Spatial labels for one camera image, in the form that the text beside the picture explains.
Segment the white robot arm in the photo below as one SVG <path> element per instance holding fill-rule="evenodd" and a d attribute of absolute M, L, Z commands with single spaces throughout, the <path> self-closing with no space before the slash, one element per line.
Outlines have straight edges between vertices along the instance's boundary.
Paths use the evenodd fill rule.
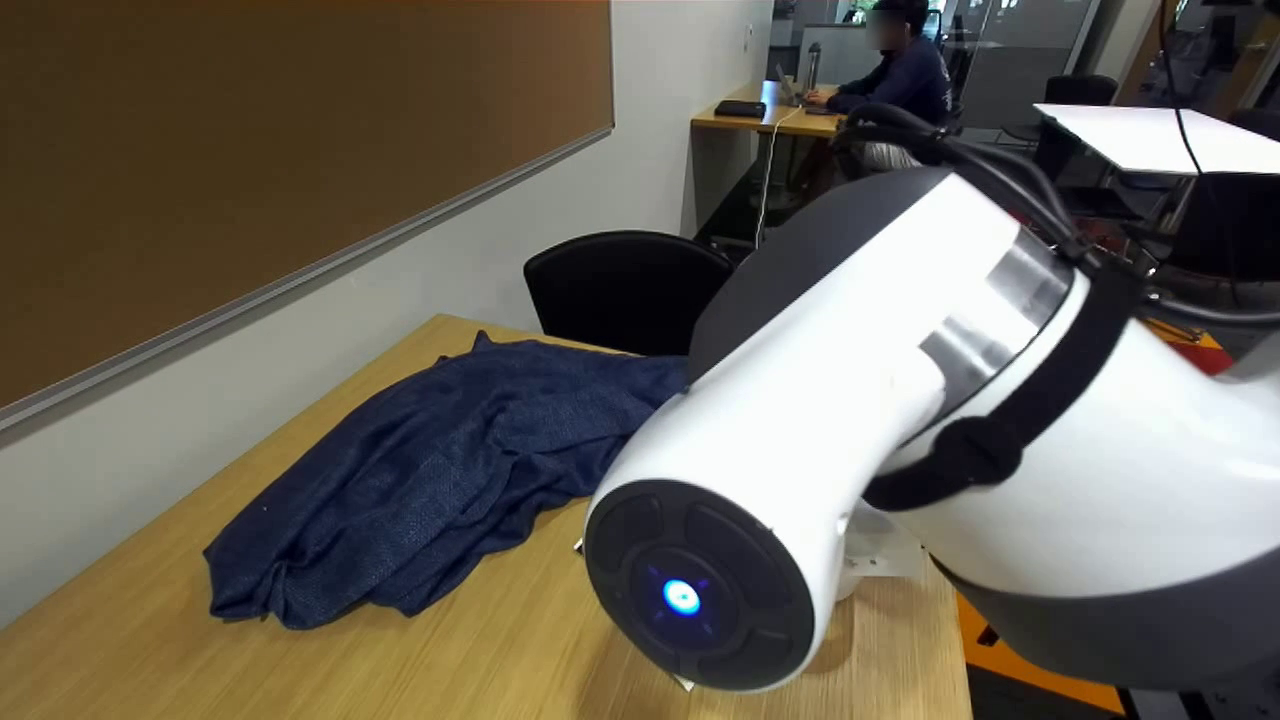
<path fill-rule="evenodd" d="M 912 544 L 1026 661 L 1249 713 L 1280 663 L 1275 323 L 1203 363 L 1160 268 L 1080 242 L 1026 160 L 882 107 L 916 169 L 739 266 L 702 363 L 583 526 L 613 624 L 685 686 L 801 677 Z"/>

